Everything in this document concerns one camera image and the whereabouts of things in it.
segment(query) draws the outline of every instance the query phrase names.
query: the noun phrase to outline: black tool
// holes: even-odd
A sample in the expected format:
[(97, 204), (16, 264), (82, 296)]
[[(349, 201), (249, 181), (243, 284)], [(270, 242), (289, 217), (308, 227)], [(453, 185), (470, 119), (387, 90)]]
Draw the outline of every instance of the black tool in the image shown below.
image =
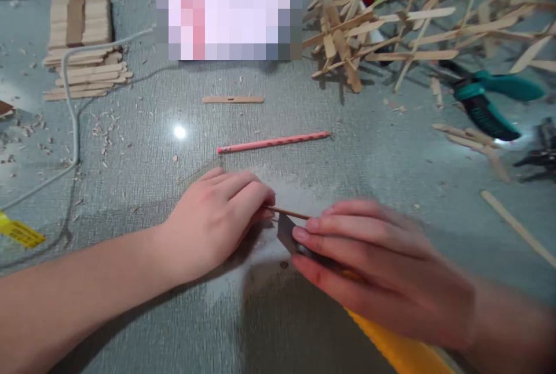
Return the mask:
[(485, 92), (502, 93), (518, 101), (532, 101), (544, 96), (538, 85), (517, 75), (491, 75), (487, 70), (471, 73), (451, 60), (440, 60), (438, 65), (458, 77), (437, 72), (453, 87), (453, 96), (463, 104), (473, 123), (485, 134), (502, 141), (514, 141), (521, 133), (498, 112)]
[(556, 127), (552, 118), (545, 118), (537, 127), (537, 139), (541, 148), (529, 151), (527, 157), (514, 164), (514, 167), (533, 165), (544, 167), (545, 171), (522, 181), (538, 180), (545, 177), (556, 179)]

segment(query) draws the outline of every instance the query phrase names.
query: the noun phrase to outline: left hand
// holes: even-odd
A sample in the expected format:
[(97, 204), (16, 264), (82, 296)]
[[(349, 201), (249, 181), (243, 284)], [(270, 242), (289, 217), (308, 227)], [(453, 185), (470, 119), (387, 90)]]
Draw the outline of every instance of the left hand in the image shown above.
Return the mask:
[(254, 223), (273, 213), (275, 193), (249, 172), (215, 168), (189, 187), (157, 231), (165, 265), (177, 284), (195, 280), (222, 264)]

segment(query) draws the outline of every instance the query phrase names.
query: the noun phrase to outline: gray textured surface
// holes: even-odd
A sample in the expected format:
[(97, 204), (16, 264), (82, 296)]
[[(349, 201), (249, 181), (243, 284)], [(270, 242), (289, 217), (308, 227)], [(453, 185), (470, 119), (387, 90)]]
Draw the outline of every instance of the gray textured surface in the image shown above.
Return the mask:
[[(113, 0), (117, 38), (155, 22), (155, 8), (148, 1)], [(7, 53), (0, 52), (0, 96), (18, 97), (14, 102), (19, 107), (42, 112), (48, 127), (25, 138), (14, 120), (0, 123), (6, 146), (1, 156), (6, 159), (14, 153), (16, 157), (15, 163), (0, 166), (2, 204), (40, 183), (40, 178), (58, 172), (60, 159), (68, 156), (63, 145), (71, 145), (64, 102), (41, 100), (42, 92), (53, 86), (54, 75), (40, 66), (28, 68), (33, 61), (40, 64), (46, 52), (49, 3), (26, 0), (13, 9), (8, 2), (0, 2), (0, 43)], [(516, 30), (540, 30), (549, 20), (549, 15), (540, 13)], [(450, 25), (449, 20), (440, 24)], [(433, 25), (430, 33), (436, 28)], [(519, 50), (517, 45), (504, 44), (495, 61), (475, 59), (467, 66), (479, 69), (485, 63), (493, 72), (505, 72)], [(542, 56), (554, 56), (554, 48), (547, 47)], [(463, 60), (473, 61), (469, 56)], [(171, 63), (157, 58), (149, 37), (130, 45), (126, 61), (135, 73), (133, 88), (75, 102), (81, 112), (83, 181), (73, 181), (71, 174), (9, 211), (11, 218), (43, 233), (47, 242), (23, 251), (1, 238), (0, 274), (159, 223), (201, 170), (220, 164), (229, 170), (254, 170), (276, 190), (280, 206), (308, 214), (318, 213), (338, 198), (375, 196), (420, 220), (434, 244), (465, 268), (556, 304), (553, 269), (479, 197), (481, 189), (490, 190), (556, 254), (554, 183), (503, 184), (486, 158), (450, 144), (432, 130), (433, 122), (459, 127), (470, 123), (450, 106), (449, 96), (447, 107), (436, 110), (423, 65), (410, 71), (401, 94), (394, 95), (390, 83), (399, 66), (368, 64), (362, 74), (367, 85), (354, 95), (335, 78), (312, 81), (316, 62), (307, 59)], [(531, 69), (523, 75), (552, 91), (549, 76)], [(266, 95), (265, 103), (200, 103), (210, 94), (248, 93)], [(407, 112), (392, 112), (383, 104), (384, 98), (404, 105)], [(523, 139), (504, 151), (502, 160), (509, 165), (532, 148), (531, 127), (554, 115), (556, 109), (542, 101), (523, 106), (503, 97), (492, 99), (525, 132)], [(112, 133), (114, 145), (106, 157), (108, 168), (104, 168), (100, 163), (103, 142), (91, 134), (92, 113), (110, 109), (121, 120)], [(32, 123), (30, 116), (23, 115), (22, 123)], [(109, 124), (103, 117), (104, 127)], [(188, 131), (182, 141), (173, 137), (178, 124)], [(215, 154), (220, 145), (320, 130), (331, 130), (334, 138), (220, 159)], [(50, 156), (36, 147), (37, 143), (48, 145), (48, 136), (54, 138)], [(18, 137), (22, 143), (14, 142)], [(19, 151), (22, 145), (28, 149)], [(172, 161), (174, 155), (180, 157), (177, 164)], [(535, 171), (510, 168), (514, 179), (517, 173)], [(177, 184), (177, 178), (184, 181)], [(83, 204), (75, 206), (80, 199)], [(132, 213), (137, 206), (139, 210)], [(217, 274), (109, 323), (54, 371), (391, 372), (336, 303), (291, 267), (280, 268), (286, 256), (276, 230), (265, 229)]]

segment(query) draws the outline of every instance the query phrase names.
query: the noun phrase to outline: wooden stick with slot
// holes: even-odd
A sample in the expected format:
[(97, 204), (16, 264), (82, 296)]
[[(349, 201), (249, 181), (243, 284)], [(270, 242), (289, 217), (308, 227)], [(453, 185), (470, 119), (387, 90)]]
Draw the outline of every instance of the wooden stick with slot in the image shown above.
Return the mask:
[(311, 219), (310, 216), (302, 215), (302, 214), (299, 214), (299, 213), (297, 213), (297, 212), (292, 212), (292, 211), (285, 210), (285, 209), (281, 209), (281, 208), (278, 208), (278, 207), (276, 207), (276, 206), (263, 206), (263, 207), (264, 207), (265, 209), (269, 210), (269, 211), (277, 212), (277, 213), (283, 213), (283, 214), (285, 214), (285, 215), (293, 216), (294, 218), (304, 219), (304, 220), (306, 220), (306, 221), (308, 221), (309, 219)]

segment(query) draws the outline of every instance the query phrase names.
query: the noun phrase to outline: finger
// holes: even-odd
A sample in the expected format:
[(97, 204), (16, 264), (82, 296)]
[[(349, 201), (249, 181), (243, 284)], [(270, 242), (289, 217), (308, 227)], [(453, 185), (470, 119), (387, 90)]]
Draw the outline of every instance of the finger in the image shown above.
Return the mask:
[(341, 235), (365, 241), (417, 258), (430, 256), (432, 249), (427, 239), (375, 218), (325, 215), (308, 220), (305, 229), (313, 234)]
[(415, 224), (399, 214), (392, 208), (379, 203), (376, 200), (352, 199), (333, 204), (323, 211), (323, 215), (351, 215), (381, 219), (393, 223), (404, 229), (414, 229)]
[(292, 263), (312, 284), (353, 312), (408, 336), (419, 331), (418, 308), (402, 296), (349, 280), (299, 254), (292, 256)]
[(216, 177), (216, 176), (219, 176), (219, 175), (225, 174), (225, 173), (226, 173), (226, 170), (224, 170), (222, 167), (216, 167), (216, 168), (213, 168), (211, 171), (205, 173), (204, 176), (199, 178), (199, 181), (210, 180), (213, 177)]
[(250, 182), (230, 199), (230, 204), (243, 225), (247, 225), (264, 204), (273, 206), (275, 202), (276, 195), (274, 191), (259, 181)]
[(230, 178), (218, 183), (218, 190), (226, 198), (231, 199), (251, 182), (261, 181), (255, 174), (249, 171), (242, 171), (241, 173), (232, 174)]
[(294, 239), (317, 254), (332, 258), (346, 268), (354, 269), (368, 278), (382, 280), (383, 287), (400, 287), (405, 284), (408, 261), (405, 255), (354, 239), (314, 235), (300, 226), (292, 232)]

